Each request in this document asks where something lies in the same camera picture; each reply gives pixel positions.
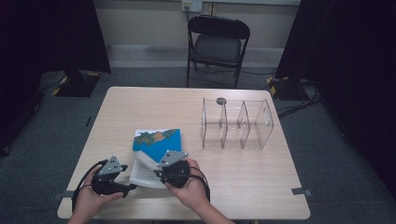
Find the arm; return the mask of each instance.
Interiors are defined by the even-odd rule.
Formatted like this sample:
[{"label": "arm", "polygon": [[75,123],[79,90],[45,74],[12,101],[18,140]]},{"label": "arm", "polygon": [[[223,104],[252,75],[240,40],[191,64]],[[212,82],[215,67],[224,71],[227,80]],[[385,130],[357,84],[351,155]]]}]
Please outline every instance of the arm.
[{"label": "arm", "polygon": [[93,191],[91,187],[92,178],[100,168],[101,166],[95,167],[85,178],[83,187],[78,194],[75,211],[67,222],[68,224],[87,223],[102,209],[103,205],[122,197],[123,194],[121,192],[101,196]]},{"label": "arm", "polygon": [[[187,159],[187,162],[190,166],[199,169],[197,161]],[[192,175],[202,176],[195,169],[190,169],[190,171]],[[205,187],[199,179],[190,178],[182,189],[175,188],[168,183],[165,183],[165,186],[206,224],[233,223],[209,202],[206,198]]]}]

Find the hand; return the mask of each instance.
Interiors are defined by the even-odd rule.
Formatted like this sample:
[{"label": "hand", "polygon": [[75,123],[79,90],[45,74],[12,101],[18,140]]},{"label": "hand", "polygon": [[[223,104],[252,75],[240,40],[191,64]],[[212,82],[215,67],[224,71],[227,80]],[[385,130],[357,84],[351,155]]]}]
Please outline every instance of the hand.
[{"label": "hand", "polygon": [[123,196],[122,192],[101,196],[95,193],[91,187],[93,175],[101,168],[95,167],[84,180],[80,189],[76,207],[68,223],[86,223],[94,217],[106,203],[113,202]]},{"label": "hand", "polygon": [[[200,169],[197,161],[192,159],[186,159],[186,161],[189,163],[190,167]],[[193,168],[190,169],[190,174],[203,177],[199,171]],[[209,200],[206,198],[205,187],[203,183],[197,178],[190,177],[189,181],[181,189],[178,189],[170,185],[169,183],[165,183],[165,186],[169,189],[171,193],[177,196],[185,206],[189,207],[192,210],[194,210],[194,208],[198,206],[205,206],[206,204],[210,203]]]}]

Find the open book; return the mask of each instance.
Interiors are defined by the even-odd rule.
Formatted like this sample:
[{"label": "open book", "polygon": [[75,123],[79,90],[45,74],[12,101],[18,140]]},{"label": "open book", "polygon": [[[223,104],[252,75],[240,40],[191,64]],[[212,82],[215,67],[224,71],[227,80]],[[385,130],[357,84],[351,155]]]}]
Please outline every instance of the open book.
[{"label": "open book", "polygon": [[154,170],[161,169],[158,163],[167,150],[181,151],[180,129],[136,130],[132,146],[134,164],[129,179],[131,184],[155,189],[166,188]]}]

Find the acrylic divider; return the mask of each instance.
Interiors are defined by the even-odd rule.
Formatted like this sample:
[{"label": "acrylic divider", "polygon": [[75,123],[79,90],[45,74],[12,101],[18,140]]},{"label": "acrylic divider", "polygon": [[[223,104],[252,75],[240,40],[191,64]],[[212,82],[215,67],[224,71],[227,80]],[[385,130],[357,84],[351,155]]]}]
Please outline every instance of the acrylic divider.
[{"label": "acrylic divider", "polygon": [[202,114],[204,148],[264,148],[274,129],[267,101],[205,99]]}]

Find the tabletop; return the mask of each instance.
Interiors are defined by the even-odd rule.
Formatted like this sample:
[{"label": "tabletop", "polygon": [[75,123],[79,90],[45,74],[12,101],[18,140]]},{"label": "tabletop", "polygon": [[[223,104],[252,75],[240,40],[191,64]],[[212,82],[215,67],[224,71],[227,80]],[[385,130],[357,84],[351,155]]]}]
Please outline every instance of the tabletop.
[{"label": "tabletop", "polygon": [[[264,148],[203,148],[203,99],[267,100],[274,129]],[[268,91],[112,87],[108,90],[67,190],[74,190],[88,169],[115,155],[128,165],[116,182],[129,184],[132,144],[138,129],[181,130],[182,149],[199,162],[211,203],[230,219],[307,219],[310,211],[290,150]],[[71,200],[63,199],[58,216],[70,218]],[[107,204],[101,219],[199,219],[167,189],[138,187]]]}]

